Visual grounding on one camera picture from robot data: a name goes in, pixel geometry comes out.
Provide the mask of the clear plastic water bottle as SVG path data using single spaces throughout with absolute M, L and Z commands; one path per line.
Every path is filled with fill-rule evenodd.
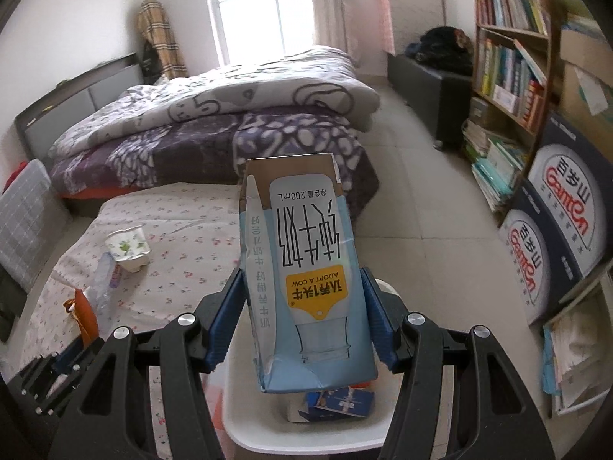
M 84 295 L 92 307 L 97 319 L 99 333 L 106 337 L 112 319 L 112 296 L 121 283 L 121 269 L 109 252 L 102 254 L 92 282 L 85 289 Z

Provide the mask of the blue label box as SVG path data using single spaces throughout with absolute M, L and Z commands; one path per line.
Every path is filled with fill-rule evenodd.
M 366 419 L 373 410 L 375 393 L 369 387 L 346 386 L 330 391 L 310 391 L 298 406 L 298 416 L 307 422 Z

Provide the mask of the crushed floral paper cup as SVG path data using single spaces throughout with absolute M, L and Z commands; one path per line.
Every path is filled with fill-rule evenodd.
M 109 234 L 105 245 L 118 266 L 137 273 L 151 259 L 151 248 L 143 227 L 129 227 Z

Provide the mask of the light blue milk carton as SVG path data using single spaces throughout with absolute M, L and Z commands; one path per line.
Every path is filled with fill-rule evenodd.
M 377 377 L 340 171 L 330 153 L 251 159 L 239 198 L 240 267 L 264 393 Z

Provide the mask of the white plastic trash bin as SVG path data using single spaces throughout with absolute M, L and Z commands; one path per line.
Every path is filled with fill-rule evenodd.
M 378 363 L 378 377 L 355 389 L 264 393 L 250 315 L 246 307 L 223 364 L 220 416 L 229 439 L 252 453 L 298 459 L 381 447 L 401 377 Z

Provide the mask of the lower Ganten water carton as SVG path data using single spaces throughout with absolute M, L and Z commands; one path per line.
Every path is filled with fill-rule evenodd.
M 521 181 L 499 228 L 521 290 L 527 322 L 553 317 L 584 278 L 554 217 L 533 185 Z

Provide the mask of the ganten water carton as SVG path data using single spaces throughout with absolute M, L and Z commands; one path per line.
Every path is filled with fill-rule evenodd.
M 583 275 L 612 254 L 612 163 L 552 113 L 528 180 L 550 210 Z
M 554 217 L 533 185 L 521 181 L 499 228 L 521 290 L 527 322 L 553 317 L 584 278 Z

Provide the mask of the grey checked cushion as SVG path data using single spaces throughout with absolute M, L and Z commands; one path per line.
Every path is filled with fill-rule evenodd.
M 1 195 L 1 266 L 28 293 L 72 222 L 38 159 L 28 162 Z

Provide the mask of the cherry print table cloth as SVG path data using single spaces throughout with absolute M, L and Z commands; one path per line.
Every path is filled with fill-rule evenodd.
M 109 252 L 106 237 L 129 227 L 143 227 L 151 259 L 137 273 L 121 268 L 121 283 L 112 296 L 110 330 L 106 337 L 99 333 L 103 344 L 117 327 L 127 326 L 140 334 L 164 327 L 183 312 L 194 312 L 200 300 L 221 291 L 232 272 L 240 269 L 235 187 L 172 184 L 112 198 L 53 267 L 30 318 L 21 369 L 34 357 L 60 353 L 81 338 L 63 303 L 75 289 L 84 293 L 92 282 L 102 254 Z M 220 365 L 200 380 L 222 449 L 220 459 L 225 459 L 232 457 L 235 446 L 220 416 Z M 150 369 L 150 396 L 154 459 L 174 458 L 167 441 L 160 371 L 155 366 Z

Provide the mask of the upper Ganten water carton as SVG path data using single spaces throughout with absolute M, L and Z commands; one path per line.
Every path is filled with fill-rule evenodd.
M 552 113 L 528 180 L 550 210 L 583 275 L 612 254 L 612 163 Z

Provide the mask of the bed with dark headboard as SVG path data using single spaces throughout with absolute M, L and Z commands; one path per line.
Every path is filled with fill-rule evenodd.
M 110 61 L 58 85 L 15 119 L 16 133 L 27 156 L 38 159 L 49 173 L 57 161 L 48 156 L 54 141 L 68 128 L 117 100 L 129 87 L 145 84 L 137 59 Z

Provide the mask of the purple patterned bed sheet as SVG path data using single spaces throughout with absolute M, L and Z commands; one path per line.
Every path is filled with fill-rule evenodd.
M 248 160 L 330 153 L 352 218 L 379 189 L 365 148 L 345 117 L 322 107 L 271 107 L 171 123 L 55 161 L 64 198 L 111 198 L 174 183 L 237 184 Z

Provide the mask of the dark clothes pile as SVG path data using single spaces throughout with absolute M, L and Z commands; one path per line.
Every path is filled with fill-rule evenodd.
M 432 28 L 416 43 L 409 44 L 404 55 L 435 70 L 464 76 L 473 75 L 473 42 L 459 28 Z

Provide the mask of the plaid fabric hanging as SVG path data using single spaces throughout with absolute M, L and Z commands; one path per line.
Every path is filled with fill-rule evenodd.
M 166 79 L 189 76 L 166 11 L 158 0 L 143 0 L 140 4 L 137 28 L 144 41 L 156 51 L 161 74 Z

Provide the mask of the sheer white curtain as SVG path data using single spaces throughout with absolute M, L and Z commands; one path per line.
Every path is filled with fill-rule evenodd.
M 313 0 L 317 45 L 347 53 L 355 67 L 361 62 L 355 0 Z

